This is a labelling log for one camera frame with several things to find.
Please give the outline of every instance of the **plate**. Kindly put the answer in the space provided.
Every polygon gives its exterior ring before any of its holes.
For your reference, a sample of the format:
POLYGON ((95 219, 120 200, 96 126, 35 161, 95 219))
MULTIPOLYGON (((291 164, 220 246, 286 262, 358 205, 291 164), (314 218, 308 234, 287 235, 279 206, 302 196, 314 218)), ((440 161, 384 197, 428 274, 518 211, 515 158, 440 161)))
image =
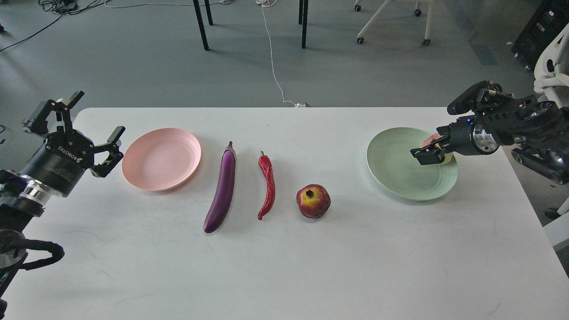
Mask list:
POLYGON ((122 160, 122 174, 133 186, 164 191, 187 181, 201 158, 197 138, 183 129, 163 128, 136 139, 122 160))
POLYGON ((391 128, 375 136, 368 146, 368 167, 373 176, 395 194, 411 200, 432 200, 455 185, 456 158, 445 165, 419 164, 410 150, 431 135, 415 128, 391 128))

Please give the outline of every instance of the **white table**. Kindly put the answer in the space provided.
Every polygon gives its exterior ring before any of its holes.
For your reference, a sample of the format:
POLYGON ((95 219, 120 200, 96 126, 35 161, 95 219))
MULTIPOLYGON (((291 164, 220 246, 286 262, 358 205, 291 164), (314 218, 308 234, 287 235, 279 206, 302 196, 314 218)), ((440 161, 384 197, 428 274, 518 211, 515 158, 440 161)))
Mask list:
POLYGON ((84 110, 74 126, 95 144, 126 126, 123 151, 151 130, 186 129, 202 144, 200 167, 166 192, 134 188, 117 167, 52 198, 24 234, 66 255, 17 274, 6 319, 568 319, 569 280, 502 151, 458 155, 456 186, 429 202, 370 174, 377 133, 454 120, 444 108, 84 110), (207 235, 229 140, 233 202, 207 235), (277 183, 262 221, 260 150, 277 183), (332 198, 317 221, 295 203, 309 183, 332 198))

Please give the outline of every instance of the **eggplant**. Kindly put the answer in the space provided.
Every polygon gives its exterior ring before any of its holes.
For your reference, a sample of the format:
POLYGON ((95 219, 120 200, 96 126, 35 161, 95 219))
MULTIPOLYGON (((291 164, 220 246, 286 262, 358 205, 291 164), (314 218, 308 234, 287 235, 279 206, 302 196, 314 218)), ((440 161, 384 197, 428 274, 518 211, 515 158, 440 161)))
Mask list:
POLYGON ((204 221, 205 233, 215 231, 225 219, 231 199, 233 198, 233 186, 235 185, 235 165, 237 163, 235 150, 233 150, 233 142, 229 141, 229 145, 225 148, 221 156, 221 168, 219 170, 219 179, 217 181, 217 189, 213 197, 212 205, 209 208, 208 215, 204 221))

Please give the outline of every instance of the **pink plate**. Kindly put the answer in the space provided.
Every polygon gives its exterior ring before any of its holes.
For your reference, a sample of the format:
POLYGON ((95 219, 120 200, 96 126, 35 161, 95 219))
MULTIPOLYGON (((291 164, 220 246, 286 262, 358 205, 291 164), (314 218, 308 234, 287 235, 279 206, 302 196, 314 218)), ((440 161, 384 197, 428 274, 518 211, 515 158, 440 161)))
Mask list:
POLYGON ((168 190, 188 180, 200 158, 200 142, 193 134, 183 129, 158 129, 129 146, 122 160, 122 174, 137 188, 168 190))

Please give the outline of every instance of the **cable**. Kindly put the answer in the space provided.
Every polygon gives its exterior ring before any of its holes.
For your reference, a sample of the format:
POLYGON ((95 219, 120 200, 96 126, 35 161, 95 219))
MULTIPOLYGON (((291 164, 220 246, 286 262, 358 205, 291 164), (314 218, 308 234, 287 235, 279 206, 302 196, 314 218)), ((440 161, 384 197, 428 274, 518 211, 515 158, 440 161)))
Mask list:
POLYGON ((277 4, 277 0, 273 4, 269 0, 255 0, 255 3, 261 5, 261 7, 270 8, 277 4))
POLYGON ((277 83, 277 86, 279 86, 279 89, 281 90, 281 93, 283 95, 283 103, 290 102, 294 106, 299 106, 299 104, 295 104, 294 102, 285 99, 285 92, 283 91, 283 88, 281 88, 279 81, 277 81, 277 76, 275 75, 275 64, 273 63, 273 43, 271 41, 271 35, 269 34, 269 28, 267 27, 267 18, 265 17, 265 8, 266 8, 266 6, 261 5, 261 11, 263 12, 263 20, 265 20, 265 30, 267 30, 267 35, 269 36, 269 47, 271 48, 271 67, 273 68, 273 78, 275 78, 275 82, 277 83))
POLYGON ((27 37, 27 38, 25 38, 25 39, 23 39, 23 40, 21 40, 21 41, 18 41, 18 42, 14 43, 14 44, 11 44, 11 45, 7 46, 7 47, 4 48, 4 49, 1 49, 0 52, 6 50, 6 49, 8 49, 8 48, 11 48, 11 47, 15 46, 16 44, 20 44, 20 43, 22 43, 22 42, 24 42, 24 41, 26 41, 26 40, 31 39, 31 38, 32 38, 33 36, 35 36, 36 34, 38 34, 38 33, 42 32, 42 31, 44 31, 45 29, 47 29, 47 28, 48 28, 49 26, 51 26, 52 24, 54 24, 54 23, 56 23, 57 21, 59 21, 59 19, 61 19, 61 17, 63 17, 63 16, 64 16, 64 15, 62 14, 61 16, 59 16, 59 18, 55 19, 55 21, 53 21, 52 23, 48 24, 47 26, 45 26, 45 27, 44 27, 43 29, 41 29, 40 31, 38 31, 38 32, 36 32, 36 33, 34 33, 34 34, 32 34, 31 36, 29 36, 29 37, 27 37))
MULTIPOLYGON (((106 4, 107 2, 108 1, 105 1, 105 7, 113 8, 113 9, 133 8, 133 7, 139 7, 139 6, 192 6, 193 7, 193 4, 190 4, 190 3, 141 3, 138 5, 131 5, 131 6, 111 7, 111 6, 108 6, 106 4)), ((231 0, 219 0, 218 2, 211 3, 211 5, 219 5, 219 4, 228 5, 229 3, 231 3, 231 0)))
POLYGON ((26 40, 31 39, 33 36, 35 36, 35 35, 37 35, 38 33, 44 31, 45 29, 49 28, 52 24, 54 24, 54 23, 56 23, 57 21, 59 21, 59 19, 61 19, 61 17, 63 17, 64 15, 76 15, 76 14, 79 14, 79 13, 85 11, 85 10, 89 10, 89 9, 91 9, 91 8, 95 8, 95 7, 98 7, 98 6, 102 5, 103 3, 99 3, 99 1, 100 1, 100 0, 94 0, 94 1, 91 2, 89 5, 87 5, 85 8, 82 8, 82 9, 79 9, 79 10, 68 10, 68 11, 65 11, 65 12, 62 12, 62 11, 57 12, 58 10, 61 10, 61 8, 62 8, 62 7, 58 7, 57 5, 58 5, 58 4, 60 4, 60 5, 61 5, 61 4, 64 4, 64 2, 63 2, 62 0, 55 0, 55 1, 45 0, 45 1, 43 1, 43 2, 40 2, 40 0, 38 0, 38 4, 42 6, 42 9, 43 9, 44 11, 46 11, 46 12, 47 12, 47 11, 51 11, 51 12, 54 13, 54 14, 59 14, 59 17, 58 17, 57 19, 55 19, 55 21, 53 21, 52 23, 50 23, 50 24, 48 24, 47 26, 43 27, 43 28, 42 28, 41 30, 39 30, 38 32, 32 34, 31 36, 29 36, 29 37, 27 37, 27 38, 25 38, 25 39, 23 39, 23 40, 21 40, 21 41, 18 41, 18 42, 14 43, 14 44, 11 44, 11 45, 7 46, 6 48, 1 49, 0 52, 6 50, 6 49, 8 49, 8 48, 11 48, 11 47, 13 47, 13 46, 15 46, 15 45, 17 45, 17 44, 20 44, 20 43, 22 43, 22 42, 24 42, 24 41, 26 41, 26 40))

